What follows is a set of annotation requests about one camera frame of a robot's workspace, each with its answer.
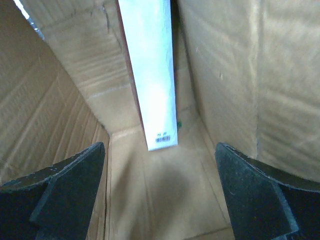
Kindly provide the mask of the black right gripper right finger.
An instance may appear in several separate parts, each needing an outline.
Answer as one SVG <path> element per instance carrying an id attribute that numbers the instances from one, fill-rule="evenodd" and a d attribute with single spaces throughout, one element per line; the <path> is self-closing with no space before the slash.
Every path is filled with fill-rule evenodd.
<path id="1" fill-rule="evenodd" d="M 215 160 L 235 239 L 318 240 L 320 184 L 220 142 Z"/>

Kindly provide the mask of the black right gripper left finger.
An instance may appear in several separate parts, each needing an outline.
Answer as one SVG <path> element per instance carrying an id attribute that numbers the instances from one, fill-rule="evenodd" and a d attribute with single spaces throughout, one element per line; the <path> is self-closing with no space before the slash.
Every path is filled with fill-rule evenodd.
<path id="1" fill-rule="evenodd" d="M 84 240 L 105 161 L 96 142 L 76 155 L 0 187 L 2 240 Z"/>

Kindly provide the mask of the brown cardboard express box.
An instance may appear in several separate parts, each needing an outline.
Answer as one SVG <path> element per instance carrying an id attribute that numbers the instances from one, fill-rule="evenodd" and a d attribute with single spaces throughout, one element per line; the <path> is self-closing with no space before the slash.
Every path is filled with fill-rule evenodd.
<path id="1" fill-rule="evenodd" d="M 0 3 L 0 181 L 103 142 L 87 239 L 232 240 L 220 142 L 319 181 L 319 1 L 172 1 L 178 145 L 156 151 L 118 2 L 22 6 Z"/>

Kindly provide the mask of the white box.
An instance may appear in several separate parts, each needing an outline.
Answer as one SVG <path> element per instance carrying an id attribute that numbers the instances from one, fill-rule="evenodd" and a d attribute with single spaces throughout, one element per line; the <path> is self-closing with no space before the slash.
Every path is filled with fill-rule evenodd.
<path id="1" fill-rule="evenodd" d="M 178 144 L 171 2 L 121 0 L 119 8 L 147 149 Z"/>

